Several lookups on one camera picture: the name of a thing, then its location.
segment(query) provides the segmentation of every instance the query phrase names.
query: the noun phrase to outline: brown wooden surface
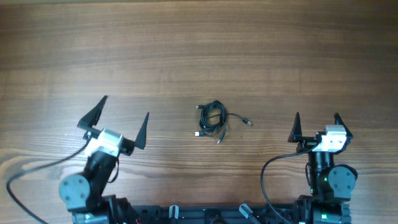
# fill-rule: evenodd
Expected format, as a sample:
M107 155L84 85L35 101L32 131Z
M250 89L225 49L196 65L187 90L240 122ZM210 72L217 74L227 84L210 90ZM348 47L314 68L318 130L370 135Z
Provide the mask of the brown wooden surface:
M78 120L110 95L99 128L147 147L121 156L104 194L134 205L261 204L259 174L287 143L295 112L306 135L339 112L355 138L336 163L359 172L353 223L398 219L398 14L376 1L220 1L0 8L0 222L34 223L8 196L14 173L76 151ZM220 100L222 144L195 138L198 104ZM68 223L58 183L78 156L23 177L17 196L50 223ZM309 194L306 156L270 165L273 202Z

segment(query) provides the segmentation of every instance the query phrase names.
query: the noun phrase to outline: wood grain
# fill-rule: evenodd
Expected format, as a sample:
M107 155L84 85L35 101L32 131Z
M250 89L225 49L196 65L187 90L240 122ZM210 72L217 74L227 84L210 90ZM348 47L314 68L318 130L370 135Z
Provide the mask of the wood grain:
M264 203L259 174L287 143L339 112L355 138L336 163L359 172L353 223L398 215L397 5L376 1L217 1L0 7L0 184L82 144L78 120L110 95L98 124L133 138L150 111L147 148L121 157L105 194L134 205ZM195 138L196 105L220 100L222 144ZM84 155L12 188L50 223L69 223L60 179ZM305 156L270 165L273 202L309 194ZM1 223L34 223L0 189Z

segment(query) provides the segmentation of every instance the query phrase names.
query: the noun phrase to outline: wooden tabletop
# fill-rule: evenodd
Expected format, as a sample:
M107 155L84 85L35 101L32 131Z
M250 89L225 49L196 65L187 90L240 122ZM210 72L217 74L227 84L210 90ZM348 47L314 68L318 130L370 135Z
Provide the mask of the wooden tabletop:
M150 112L147 147L120 157L104 195L133 205L264 204L263 164L295 152L300 112L314 136L339 112L354 134L337 164L359 173L353 223L398 219L398 7L378 1L217 1L0 7L0 223L35 223L6 180L84 144L76 127L109 95L98 128L134 139ZM221 144L196 138L196 105L220 100ZM306 156L274 162L275 203L309 195ZM60 179L80 154L12 184L50 223L70 223Z

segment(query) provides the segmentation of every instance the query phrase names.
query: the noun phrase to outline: wooden table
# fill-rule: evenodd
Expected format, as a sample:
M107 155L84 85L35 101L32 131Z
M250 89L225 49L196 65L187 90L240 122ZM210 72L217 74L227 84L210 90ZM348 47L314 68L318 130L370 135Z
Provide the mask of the wooden table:
M99 128L134 139L150 111L147 147L121 156L106 194L133 205L265 202L261 167L295 151L297 111L314 136L339 112L354 134L337 164L358 170L353 223L398 219L398 15L377 1L54 4L0 8L0 222L35 223L8 196L14 173L84 142L78 120L109 95ZM200 110L232 117L222 144L196 138ZM17 196L50 223L69 223L60 179L86 157L23 177ZM306 156L266 171L275 203L310 194Z

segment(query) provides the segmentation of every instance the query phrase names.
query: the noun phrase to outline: cable connector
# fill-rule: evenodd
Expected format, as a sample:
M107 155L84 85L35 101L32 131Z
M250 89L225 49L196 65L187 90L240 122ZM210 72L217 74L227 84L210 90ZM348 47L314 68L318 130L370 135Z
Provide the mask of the cable connector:
M203 131L197 131L195 132L195 136L204 136L205 133Z
M250 122L248 119L242 118L242 121L243 121L243 123L245 123L245 124L251 126L251 122Z

